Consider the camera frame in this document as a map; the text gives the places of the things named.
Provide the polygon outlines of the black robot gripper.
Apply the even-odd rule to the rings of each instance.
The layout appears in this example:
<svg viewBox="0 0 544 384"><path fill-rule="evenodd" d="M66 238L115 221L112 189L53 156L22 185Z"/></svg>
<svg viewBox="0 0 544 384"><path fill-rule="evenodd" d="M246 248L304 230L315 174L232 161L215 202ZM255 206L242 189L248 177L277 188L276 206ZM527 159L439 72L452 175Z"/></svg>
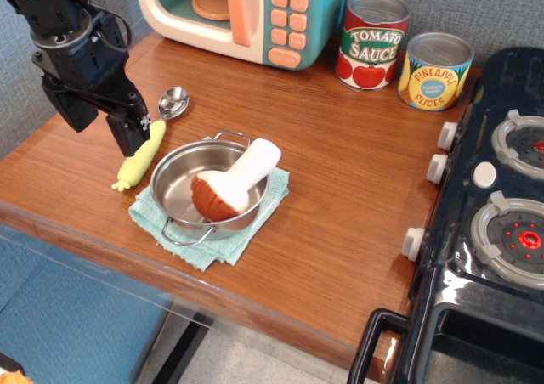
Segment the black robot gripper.
<svg viewBox="0 0 544 384"><path fill-rule="evenodd" d="M125 72L131 31L120 15L96 8L37 14L31 39L42 89L73 130L82 132L103 111L124 156L150 139L150 114Z"/></svg>

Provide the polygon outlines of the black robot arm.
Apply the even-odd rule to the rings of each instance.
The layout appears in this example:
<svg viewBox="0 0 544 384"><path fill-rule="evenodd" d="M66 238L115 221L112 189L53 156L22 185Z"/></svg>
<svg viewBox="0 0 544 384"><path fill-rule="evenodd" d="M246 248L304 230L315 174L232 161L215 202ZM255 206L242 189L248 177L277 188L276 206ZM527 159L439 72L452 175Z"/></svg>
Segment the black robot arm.
<svg viewBox="0 0 544 384"><path fill-rule="evenodd" d="M95 0L6 0L30 27L42 89L76 132L99 112L125 156L150 139L150 113L125 66L131 30Z"/></svg>

